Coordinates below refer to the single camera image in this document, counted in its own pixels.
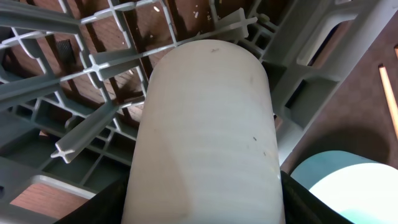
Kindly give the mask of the light blue bowl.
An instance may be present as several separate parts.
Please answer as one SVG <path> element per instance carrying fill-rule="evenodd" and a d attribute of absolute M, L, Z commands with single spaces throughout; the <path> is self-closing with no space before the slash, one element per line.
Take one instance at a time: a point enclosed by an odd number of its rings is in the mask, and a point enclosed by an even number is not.
<path fill-rule="evenodd" d="M 397 169 L 345 151 L 315 154 L 291 177 L 353 223 L 397 223 Z"/>

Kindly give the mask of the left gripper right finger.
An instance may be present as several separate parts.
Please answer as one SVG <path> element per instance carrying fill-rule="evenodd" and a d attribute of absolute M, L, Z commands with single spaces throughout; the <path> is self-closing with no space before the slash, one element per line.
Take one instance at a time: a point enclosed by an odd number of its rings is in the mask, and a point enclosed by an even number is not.
<path fill-rule="evenodd" d="M 280 177 L 287 224 L 353 224 L 284 171 Z"/>

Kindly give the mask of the white cup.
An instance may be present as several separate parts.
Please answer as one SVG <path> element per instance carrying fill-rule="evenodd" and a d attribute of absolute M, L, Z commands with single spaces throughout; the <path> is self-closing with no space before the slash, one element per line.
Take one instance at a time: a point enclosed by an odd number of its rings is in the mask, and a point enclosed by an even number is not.
<path fill-rule="evenodd" d="M 183 44 L 150 76 L 123 223 L 283 223 L 266 72 L 242 47 Z"/>

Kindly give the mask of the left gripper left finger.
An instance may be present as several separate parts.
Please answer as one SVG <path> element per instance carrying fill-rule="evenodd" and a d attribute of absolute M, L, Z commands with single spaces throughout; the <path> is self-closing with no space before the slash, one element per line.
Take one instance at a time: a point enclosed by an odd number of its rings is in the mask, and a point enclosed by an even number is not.
<path fill-rule="evenodd" d="M 54 224 L 120 224 L 129 177 L 116 180 Z"/>

